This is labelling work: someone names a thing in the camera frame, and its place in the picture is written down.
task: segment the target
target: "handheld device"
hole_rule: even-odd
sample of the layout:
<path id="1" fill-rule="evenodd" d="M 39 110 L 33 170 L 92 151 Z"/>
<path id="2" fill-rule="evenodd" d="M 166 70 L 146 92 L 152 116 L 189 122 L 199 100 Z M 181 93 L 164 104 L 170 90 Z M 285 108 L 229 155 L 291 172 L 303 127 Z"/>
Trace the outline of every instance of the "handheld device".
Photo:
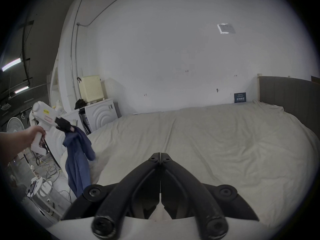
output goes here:
<path id="1" fill-rule="evenodd" d="M 52 126 L 63 132 L 74 131 L 70 122 L 58 117 L 58 112 L 42 101 L 38 101 L 33 104 L 32 114 L 34 118 L 39 121 L 38 126 L 41 126 L 46 132 L 49 131 Z M 47 154 L 47 150 L 40 147 L 41 138 L 42 134 L 38 132 L 31 144 L 31 150 L 45 156 Z"/>

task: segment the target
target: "human arm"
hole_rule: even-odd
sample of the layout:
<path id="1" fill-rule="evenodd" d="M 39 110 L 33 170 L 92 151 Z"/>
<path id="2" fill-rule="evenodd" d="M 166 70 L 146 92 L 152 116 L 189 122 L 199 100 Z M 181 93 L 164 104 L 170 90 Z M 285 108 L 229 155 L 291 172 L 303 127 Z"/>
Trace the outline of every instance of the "human arm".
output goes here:
<path id="1" fill-rule="evenodd" d="M 3 165 L 10 162 L 19 152 L 31 146 L 36 134 L 46 132 L 40 126 L 30 126 L 26 130 L 13 133 L 0 132 L 0 160 Z"/>

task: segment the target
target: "bed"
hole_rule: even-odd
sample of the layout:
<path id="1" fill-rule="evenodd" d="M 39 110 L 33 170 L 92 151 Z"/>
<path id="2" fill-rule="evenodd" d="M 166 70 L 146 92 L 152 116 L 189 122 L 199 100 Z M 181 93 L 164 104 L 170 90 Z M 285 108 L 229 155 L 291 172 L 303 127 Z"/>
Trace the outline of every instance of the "bed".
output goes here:
<path id="1" fill-rule="evenodd" d="M 313 94 L 320 85 L 262 76 L 258 84 L 259 101 L 127 115 L 106 124 L 88 136 L 96 153 L 92 183 L 118 183 L 164 152 L 202 183 L 234 186 L 262 224 L 281 226 L 318 170 L 320 113 Z"/>

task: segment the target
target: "air vent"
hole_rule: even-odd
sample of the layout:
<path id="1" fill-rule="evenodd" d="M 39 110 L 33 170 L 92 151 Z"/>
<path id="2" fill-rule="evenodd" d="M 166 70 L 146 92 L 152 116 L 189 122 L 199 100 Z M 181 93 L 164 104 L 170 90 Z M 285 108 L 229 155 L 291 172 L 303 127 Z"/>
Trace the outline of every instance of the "air vent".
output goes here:
<path id="1" fill-rule="evenodd" d="M 2 107 L 1 107 L 1 109 L 2 110 L 7 110 L 8 108 L 10 108 L 11 107 L 11 105 L 10 104 L 5 104 L 5 105 L 3 105 Z"/>

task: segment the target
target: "fluorescent light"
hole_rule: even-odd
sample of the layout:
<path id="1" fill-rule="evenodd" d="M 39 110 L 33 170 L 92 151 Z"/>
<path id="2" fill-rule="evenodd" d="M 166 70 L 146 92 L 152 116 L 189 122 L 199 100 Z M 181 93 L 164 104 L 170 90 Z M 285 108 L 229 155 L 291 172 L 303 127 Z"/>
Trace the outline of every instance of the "fluorescent light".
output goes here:
<path id="1" fill-rule="evenodd" d="M 19 93 L 19 92 L 22 92 L 22 91 L 24 91 L 24 90 L 26 90 L 26 89 L 28 89 L 28 88 L 29 88 L 29 86 L 22 87 L 21 89 L 16 90 L 16 91 L 15 91 L 15 94 L 17 94 L 17 93 Z"/>
<path id="2" fill-rule="evenodd" d="M 18 64 L 21 62 L 21 58 L 17 58 L 14 61 L 10 62 L 9 64 L 5 65 L 4 67 L 2 67 L 2 71 L 7 70 L 8 68 L 14 66 L 15 64 Z"/>

